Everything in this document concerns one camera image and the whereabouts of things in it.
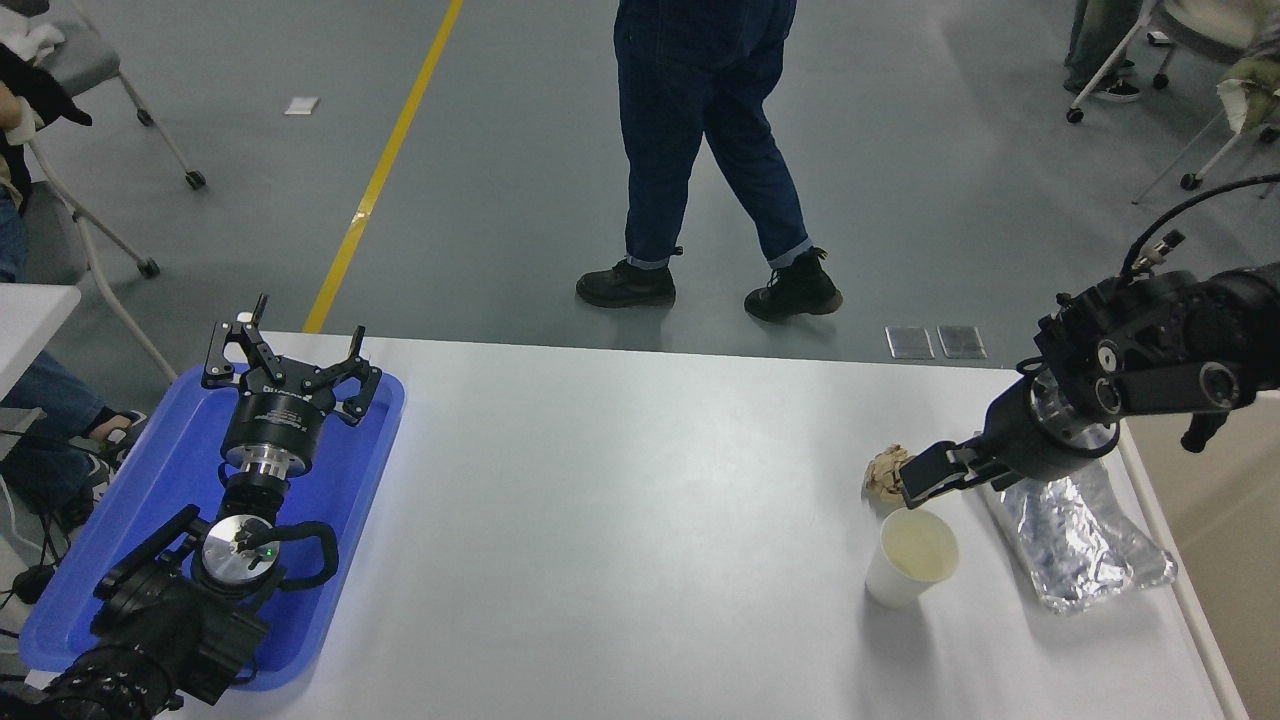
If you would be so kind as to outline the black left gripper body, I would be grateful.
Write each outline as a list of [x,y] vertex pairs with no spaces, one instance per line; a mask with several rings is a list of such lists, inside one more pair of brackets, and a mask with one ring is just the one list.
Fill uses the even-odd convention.
[[300,389],[268,383],[265,370],[244,372],[236,378],[238,393],[220,454],[228,462],[241,462],[252,446],[269,445],[291,455],[292,464],[311,464],[323,423],[337,398],[330,387],[316,380]]

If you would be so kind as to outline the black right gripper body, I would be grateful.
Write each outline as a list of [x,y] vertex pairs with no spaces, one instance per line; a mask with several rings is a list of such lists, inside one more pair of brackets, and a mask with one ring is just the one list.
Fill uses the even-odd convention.
[[1023,377],[988,407],[984,448],[1020,477],[1052,482],[1103,456],[1103,425],[1079,414],[1052,377]]

